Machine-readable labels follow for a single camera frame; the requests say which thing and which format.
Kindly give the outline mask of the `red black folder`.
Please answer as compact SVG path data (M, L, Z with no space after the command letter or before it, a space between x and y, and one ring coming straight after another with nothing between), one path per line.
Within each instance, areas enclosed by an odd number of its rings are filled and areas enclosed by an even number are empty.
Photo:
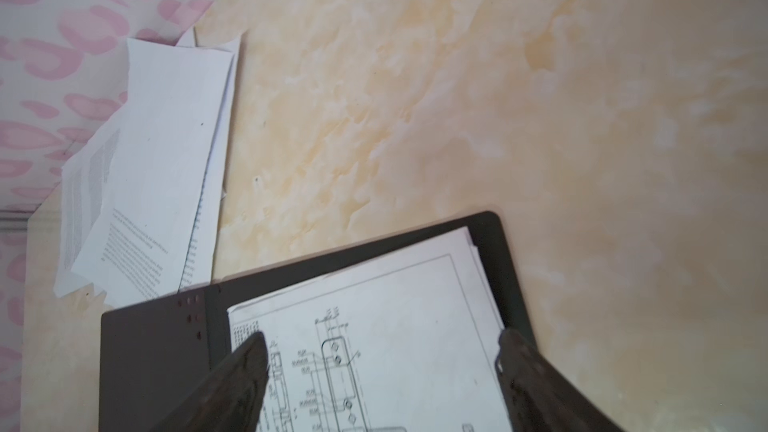
M465 227L501 320L537 343L500 216L490 210L251 269L101 318L98 428L147 431L230 352L228 307Z

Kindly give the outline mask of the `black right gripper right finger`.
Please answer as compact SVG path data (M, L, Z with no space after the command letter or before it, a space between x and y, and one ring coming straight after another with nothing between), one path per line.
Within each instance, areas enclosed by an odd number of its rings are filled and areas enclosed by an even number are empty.
M622 430L512 328L499 336L495 369L514 431Z

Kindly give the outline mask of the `white text sheet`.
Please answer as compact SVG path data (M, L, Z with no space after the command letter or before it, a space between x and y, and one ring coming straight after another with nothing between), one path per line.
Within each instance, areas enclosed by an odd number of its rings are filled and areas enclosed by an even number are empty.
M130 39L102 210L73 271L122 308L177 292L233 52Z

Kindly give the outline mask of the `technical drawing sheet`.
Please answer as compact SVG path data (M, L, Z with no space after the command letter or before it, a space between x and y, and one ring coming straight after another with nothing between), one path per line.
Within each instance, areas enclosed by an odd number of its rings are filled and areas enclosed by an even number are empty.
M507 431L466 228L231 306L267 343L261 431Z

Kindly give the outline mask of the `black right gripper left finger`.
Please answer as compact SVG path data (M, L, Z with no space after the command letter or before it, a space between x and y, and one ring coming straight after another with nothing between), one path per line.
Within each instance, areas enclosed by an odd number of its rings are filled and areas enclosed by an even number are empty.
M254 431L268 385L264 334L256 332L229 354L154 431Z

